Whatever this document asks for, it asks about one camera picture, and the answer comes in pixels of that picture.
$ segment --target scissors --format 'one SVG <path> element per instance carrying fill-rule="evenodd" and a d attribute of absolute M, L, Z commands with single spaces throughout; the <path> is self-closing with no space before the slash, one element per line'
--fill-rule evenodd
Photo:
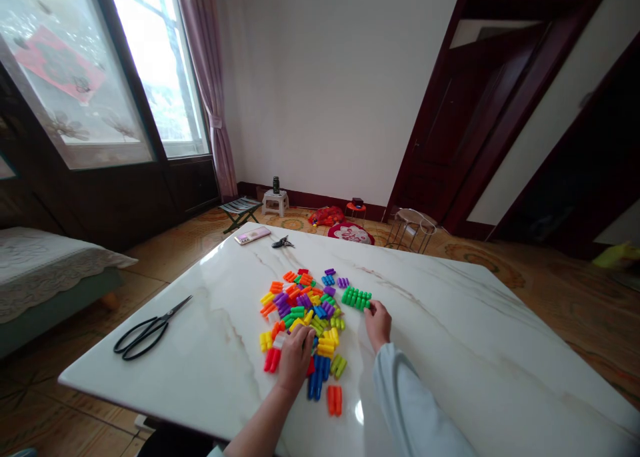
<path fill-rule="evenodd" d="M 287 238 L 289 236 L 284 236 L 282 239 L 278 240 L 277 242 L 274 242 L 273 244 L 271 244 L 271 247 L 275 247 L 275 248 L 279 248 L 279 247 L 295 247 L 295 245 L 291 244 Z"/>
<path fill-rule="evenodd" d="M 133 328 L 129 329 L 120 338 L 120 340 L 116 342 L 115 346 L 113 346 L 113 351 L 116 354 L 122 354 L 123 360 L 133 360 L 149 352 L 158 343 L 160 338 L 165 334 L 167 327 L 169 327 L 169 319 L 173 317 L 175 313 L 178 310 L 180 310 L 184 304 L 189 302 L 191 300 L 191 297 L 193 296 L 191 295 L 187 297 L 185 300 L 180 302 L 176 307 L 172 308 L 169 312 L 164 314 L 162 317 L 152 317 L 149 320 L 140 322 L 137 326 L 134 326 Z M 127 344 L 121 347 L 125 339 L 129 335 L 131 335 L 132 332 L 134 332 L 135 330 L 137 330 L 138 328 L 142 327 L 145 324 L 148 324 L 147 327 L 145 327 L 145 330 L 143 330 L 136 338 L 134 338 L 130 344 Z M 153 339 L 153 342 L 150 345 L 146 346 L 143 350 L 141 350 L 137 354 L 131 355 L 131 351 L 135 347 L 137 347 L 144 340 L 147 340 L 152 334 L 155 334 L 159 330 L 160 330 L 160 333 L 156 336 L 155 339 Z"/>

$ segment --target marble table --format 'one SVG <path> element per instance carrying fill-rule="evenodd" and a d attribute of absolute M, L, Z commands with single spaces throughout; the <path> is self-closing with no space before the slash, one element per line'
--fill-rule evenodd
<path fill-rule="evenodd" d="M 269 326 L 259 299 L 289 270 L 320 277 L 333 267 L 335 277 L 385 303 L 392 339 L 479 455 L 638 451 L 638 411 L 486 268 L 277 227 L 245 246 L 233 240 L 257 227 L 244 225 L 194 264 L 65 370 L 60 383 L 230 440 L 275 381 L 263 372 L 258 334 Z M 271 248 L 286 234 L 295 248 Z M 126 329 L 190 294 L 143 358 L 125 362 L 112 352 Z M 363 315 L 343 309 L 343 415 L 329 417 L 327 383 L 320 402 L 307 401 L 305 385 L 279 441 L 282 456 L 395 455 L 376 403 Z"/>

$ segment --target person's left hand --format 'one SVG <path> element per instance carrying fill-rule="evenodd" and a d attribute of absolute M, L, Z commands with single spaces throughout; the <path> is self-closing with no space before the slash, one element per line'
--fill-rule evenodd
<path fill-rule="evenodd" d="M 294 397 L 300 391 L 307 376 L 314 337 L 315 330 L 300 324 L 293 329 L 282 345 L 276 386 L 292 393 Z"/>

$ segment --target white plastic stool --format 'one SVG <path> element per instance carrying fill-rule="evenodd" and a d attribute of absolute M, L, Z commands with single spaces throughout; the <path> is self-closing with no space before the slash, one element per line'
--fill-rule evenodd
<path fill-rule="evenodd" d="M 267 207 L 268 201 L 277 201 L 278 209 L 269 209 Z M 265 198 L 262 200 L 262 213 L 263 215 L 268 212 L 279 213 L 280 217 L 285 216 L 285 211 L 289 208 L 289 196 L 287 196 L 287 191 L 283 191 L 280 189 L 279 194 L 274 194 L 273 189 L 269 189 L 265 192 Z"/>

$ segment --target keys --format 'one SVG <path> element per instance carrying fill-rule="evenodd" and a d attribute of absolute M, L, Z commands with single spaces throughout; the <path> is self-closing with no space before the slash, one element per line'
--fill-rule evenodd
<path fill-rule="evenodd" d="M 277 242 L 274 242 L 273 244 L 271 244 L 271 247 L 273 248 L 279 248 L 279 247 L 293 247 L 295 248 L 295 245 L 291 244 L 287 238 L 289 236 L 284 236 L 282 239 L 278 240 Z"/>

